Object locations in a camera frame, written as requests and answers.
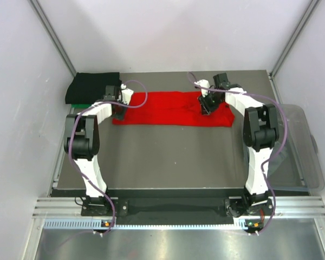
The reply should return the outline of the red t shirt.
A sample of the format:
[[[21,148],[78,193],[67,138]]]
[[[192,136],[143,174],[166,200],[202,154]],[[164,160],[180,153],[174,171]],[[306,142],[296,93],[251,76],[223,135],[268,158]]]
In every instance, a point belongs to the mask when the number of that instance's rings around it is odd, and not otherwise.
[[[114,125],[177,125],[193,127],[231,127],[235,120],[230,106],[221,103],[215,112],[202,115],[199,92],[150,92],[140,108],[129,108],[123,120]]]

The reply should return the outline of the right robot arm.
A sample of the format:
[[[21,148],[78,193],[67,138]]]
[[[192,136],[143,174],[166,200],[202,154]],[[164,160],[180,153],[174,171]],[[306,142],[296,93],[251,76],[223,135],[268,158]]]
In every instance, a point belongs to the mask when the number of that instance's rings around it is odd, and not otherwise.
[[[226,200],[226,210],[233,217],[252,215],[269,202],[269,159],[280,138],[277,107],[272,100],[264,104],[256,95],[248,93],[238,84],[231,84],[226,73],[208,80],[194,81],[201,90],[198,101],[203,115],[211,115],[220,105],[230,105],[243,116],[242,137],[248,151],[248,177],[240,200]]]

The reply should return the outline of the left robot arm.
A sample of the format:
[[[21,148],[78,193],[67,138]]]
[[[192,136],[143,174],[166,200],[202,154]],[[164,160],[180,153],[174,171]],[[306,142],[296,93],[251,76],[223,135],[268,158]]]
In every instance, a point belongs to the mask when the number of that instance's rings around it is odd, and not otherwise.
[[[86,186],[82,199],[83,214],[107,215],[114,204],[107,192],[98,162],[99,124],[113,116],[123,117],[133,91],[125,84],[108,86],[101,99],[77,114],[66,117],[64,151]]]

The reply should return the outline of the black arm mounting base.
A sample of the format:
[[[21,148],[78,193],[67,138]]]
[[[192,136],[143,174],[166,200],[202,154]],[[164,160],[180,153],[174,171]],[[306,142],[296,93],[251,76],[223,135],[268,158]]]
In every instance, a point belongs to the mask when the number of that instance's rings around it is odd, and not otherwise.
[[[116,217],[117,224],[232,224],[226,200],[240,200],[242,188],[192,189],[110,189],[113,213],[89,214],[87,217]],[[240,217],[262,219],[272,214],[274,205]]]

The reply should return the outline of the folded black t shirt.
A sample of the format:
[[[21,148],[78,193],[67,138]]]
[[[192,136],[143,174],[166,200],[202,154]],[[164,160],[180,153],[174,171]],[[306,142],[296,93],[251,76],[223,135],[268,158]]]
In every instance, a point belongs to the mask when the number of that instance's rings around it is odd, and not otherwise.
[[[120,73],[77,73],[69,85],[65,104],[91,105],[101,99],[107,86],[120,86]]]

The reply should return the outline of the folded green t shirt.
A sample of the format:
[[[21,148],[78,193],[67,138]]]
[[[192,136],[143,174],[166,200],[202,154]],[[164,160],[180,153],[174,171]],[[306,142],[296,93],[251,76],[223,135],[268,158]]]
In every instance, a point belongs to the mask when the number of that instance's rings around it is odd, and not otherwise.
[[[89,104],[72,104],[71,107],[74,109],[86,109],[88,107],[91,107],[91,105],[89,105]]]

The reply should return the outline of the grey t shirt in bin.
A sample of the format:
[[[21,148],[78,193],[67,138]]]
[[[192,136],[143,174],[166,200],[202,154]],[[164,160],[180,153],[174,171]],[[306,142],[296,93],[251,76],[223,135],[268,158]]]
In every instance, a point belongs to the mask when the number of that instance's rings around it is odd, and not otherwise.
[[[259,171],[261,170],[262,162],[270,158],[270,161],[264,165],[264,169],[267,177],[273,175],[278,170],[280,165],[288,158],[288,149],[286,147],[283,147],[279,154],[274,157],[280,146],[281,143],[278,141],[275,143],[274,148],[261,148],[257,152],[253,147],[248,147],[246,144],[243,144],[244,162],[248,171],[248,177],[252,175],[252,170],[250,170],[249,162],[250,159],[254,158],[254,155],[259,156]]]

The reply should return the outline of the clear plastic bin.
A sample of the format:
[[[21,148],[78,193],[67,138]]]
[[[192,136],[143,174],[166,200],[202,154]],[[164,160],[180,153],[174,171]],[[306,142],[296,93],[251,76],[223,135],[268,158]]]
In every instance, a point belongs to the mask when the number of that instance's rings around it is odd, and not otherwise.
[[[304,110],[297,105],[281,105],[287,117],[288,136],[284,147],[288,158],[268,177],[274,190],[318,192],[325,186],[315,140]]]

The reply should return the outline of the left corner aluminium post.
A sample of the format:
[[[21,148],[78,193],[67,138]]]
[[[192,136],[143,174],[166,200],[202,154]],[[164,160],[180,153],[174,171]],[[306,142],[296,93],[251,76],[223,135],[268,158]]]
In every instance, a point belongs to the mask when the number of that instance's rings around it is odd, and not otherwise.
[[[73,77],[76,76],[76,69],[72,64],[71,59],[69,58],[62,42],[60,41],[56,31],[53,28],[52,23],[50,22],[46,12],[44,11],[43,7],[41,6],[38,0],[28,0],[28,3],[32,7],[33,11],[35,12],[36,16],[38,17],[39,21],[41,22],[42,26],[44,27],[47,35],[49,36],[50,40],[52,41],[54,47],[56,48],[58,54],[60,55],[62,61],[66,65],[67,69],[71,73]]]

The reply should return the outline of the corner aluminium post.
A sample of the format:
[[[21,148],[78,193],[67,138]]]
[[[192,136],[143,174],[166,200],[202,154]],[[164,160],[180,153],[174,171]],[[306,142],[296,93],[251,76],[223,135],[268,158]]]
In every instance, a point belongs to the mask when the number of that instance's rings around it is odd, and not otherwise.
[[[279,55],[277,61],[275,62],[271,72],[269,73],[269,77],[273,80],[278,72],[280,71],[283,63],[287,59],[288,55],[292,51],[294,45],[296,44],[297,40],[299,39],[301,33],[306,28],[309,20],[311,19],[313,13],[317,9],[318,5],[320,4],[320,0],[311,0],[308,2],[306,9],[304,10],[301,18],[298,20],[297,25],[294,27],[292,34],[290,35],[287,43],[285,44],[281,54]]]
[[[76,76],[76,69],[72,64],[71,59],[69,58],[62,42],[60,41],[56,31],[53,28],[52,23],[50,22],[46,12],[44,11],[43,7],[41,6],[38,0],[28,0],[28,3],[32,7],[33,11],[35,12],[36,16],[38,17],[39,21],[41,22],[42,26],[44,27],[47,35],[49,36],[50,40],[52,41],[54,47],[56,48],[58,54],[60,55],[62,61],[66,65],[67,69],[71,73],[73,77]]]

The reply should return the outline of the right corner aluminium post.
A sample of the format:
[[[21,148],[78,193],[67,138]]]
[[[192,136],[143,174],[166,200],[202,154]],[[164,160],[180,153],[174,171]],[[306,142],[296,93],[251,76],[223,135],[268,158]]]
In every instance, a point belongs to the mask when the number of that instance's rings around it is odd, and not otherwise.
[[[298,20],[297,25],[294,27],[292,34],[290,35],[287,43],[285,44],[281,54],[279,55],[277,61],[275,62],[271,72],[269,73],[269,77],[273,80],[278,72],[280,71],[283,63],[287,59],[288,55],[292,51],[294,45],[296,44],[297,40],[299,39],[301,33],[306,28],[309,20],[311,19],[313,13],[317,9],[318,5],[320,4],[320,0],[311,0],[308,2],[306,9],[304,10],[301,18]]]

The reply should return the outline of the aluminium frame rail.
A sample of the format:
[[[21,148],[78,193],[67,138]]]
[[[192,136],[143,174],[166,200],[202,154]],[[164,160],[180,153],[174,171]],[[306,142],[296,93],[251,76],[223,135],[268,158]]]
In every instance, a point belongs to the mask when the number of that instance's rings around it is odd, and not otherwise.
[[[38,198],[33,218],[76,218],[81,216],[80,199]],[[276,198],[275,218],[325,218],[325,205],[318,196]]]

